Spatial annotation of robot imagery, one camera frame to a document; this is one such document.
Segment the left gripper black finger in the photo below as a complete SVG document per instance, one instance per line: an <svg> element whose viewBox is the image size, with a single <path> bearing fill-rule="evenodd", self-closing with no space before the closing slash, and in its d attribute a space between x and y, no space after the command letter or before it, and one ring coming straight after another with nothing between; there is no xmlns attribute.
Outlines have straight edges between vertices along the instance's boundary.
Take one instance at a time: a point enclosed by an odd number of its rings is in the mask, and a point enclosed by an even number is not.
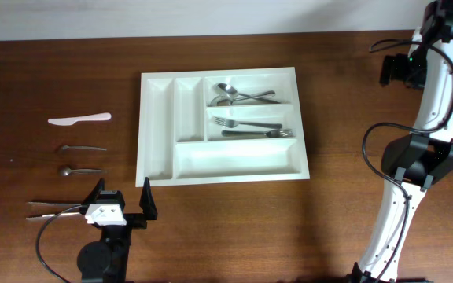
<svg viewBox="0 0 453 283"><path fill-rule="evenodd" d="M150 180L145 177L142 187L142 194L139 201L139 207L142 209L142 213L147 220L157 220L158 210L153 199L151 191Z"/></svg>
<svg viewBox="0 0 453 283"><path fill-rule="evenodd" d="M87 195L87 197L81 203L79 213L85 215L91 204L95 204L98 198L98 195L101 191L105 189L105 180L100 178L93 190Z"/></svg>

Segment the small metal teaspoon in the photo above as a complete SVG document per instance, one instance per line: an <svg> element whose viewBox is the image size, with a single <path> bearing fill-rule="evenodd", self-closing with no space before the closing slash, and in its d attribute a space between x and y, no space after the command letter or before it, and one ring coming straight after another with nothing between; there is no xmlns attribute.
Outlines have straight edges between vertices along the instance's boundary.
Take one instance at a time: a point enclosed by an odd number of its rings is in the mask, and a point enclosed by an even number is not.
<svg viewBox="0 0 453 283"><path fill-rule="evenodd" d="M58 174L66 177L71 175L93 175L93 174L104 174L106 170L102 169L91 169L91 168L78 168L73 169L69 166L62 166L58 168Z"/></svg>

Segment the small metal fork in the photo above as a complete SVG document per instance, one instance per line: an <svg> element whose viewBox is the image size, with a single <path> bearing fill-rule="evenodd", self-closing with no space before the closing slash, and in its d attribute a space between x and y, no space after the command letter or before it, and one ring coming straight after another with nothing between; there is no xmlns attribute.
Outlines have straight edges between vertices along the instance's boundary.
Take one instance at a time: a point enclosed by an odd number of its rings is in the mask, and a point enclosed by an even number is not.
<svg viewBox="0 0 453 283"><path fill-rule="evenodd" d="M56 150L56 153L62 153L68 150L106 151L106 148L88 145L62 145Z"/></svg>

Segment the metal spoon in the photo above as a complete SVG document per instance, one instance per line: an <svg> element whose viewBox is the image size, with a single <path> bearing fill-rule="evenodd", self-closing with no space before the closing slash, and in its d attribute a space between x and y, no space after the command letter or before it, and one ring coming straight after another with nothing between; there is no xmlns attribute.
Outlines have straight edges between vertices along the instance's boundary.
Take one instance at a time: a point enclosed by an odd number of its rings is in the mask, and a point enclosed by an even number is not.
<svg viewBox="0 0 453 283"><path fill-rule="evenodd" d="M239 101L247 101L247 100L270 100L272 97L274 97L276 93L273 90L265 91L262 93L258 94L242 94L242 93L236 93L236 94L220 94L219 96L215 97L212 99L212 101L209 103L209 106L216 107L220 106L222 103L226 103L227 105L232 105L234 102L239 102Z"/></svg>
<svg viewBox="0 0 453 283"><path fill-rule="evenodd" d="M216 87L223 91L226 96L233 102L257 100L257 101L269 101L273 102L272 98L276 95L273 90L265 91L258 94L244 94L238 91L236 88L227 83L218 83Z"/></svg>

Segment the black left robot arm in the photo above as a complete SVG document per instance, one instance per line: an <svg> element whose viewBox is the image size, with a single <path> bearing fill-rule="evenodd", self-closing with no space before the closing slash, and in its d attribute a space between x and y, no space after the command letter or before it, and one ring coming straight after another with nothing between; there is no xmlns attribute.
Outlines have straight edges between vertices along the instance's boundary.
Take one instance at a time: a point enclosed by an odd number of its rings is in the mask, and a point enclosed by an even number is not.
<svg viewBox="0 0 453 283"><path fill-rule="evenodd" d="M145 230L148 221L157 220L150 180L143 182L140 213L125 213L125 200L119 190L107 190L100 178L80 206L87 224L98 228L98 241L86 244L77 256L82 282L125 282L133 230Z"/></svg>

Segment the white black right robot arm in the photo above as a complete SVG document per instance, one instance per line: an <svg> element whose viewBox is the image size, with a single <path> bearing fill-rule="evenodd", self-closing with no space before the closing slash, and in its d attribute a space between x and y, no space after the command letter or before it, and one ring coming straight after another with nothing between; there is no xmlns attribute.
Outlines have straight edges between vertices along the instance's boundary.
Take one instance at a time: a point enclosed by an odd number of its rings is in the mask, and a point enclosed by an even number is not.
<svg viewBox="0 0 453 283"><path fill-rule="evenodd" d="M379 82L400 81L422 90L417 119L407 135L387 144L381 167L384 191L370 243L348 282L395 282L404 241L429 188L453 171L453 0L430 2L411 39L384 39L376 53L409 46L385 57Z"/></svg>

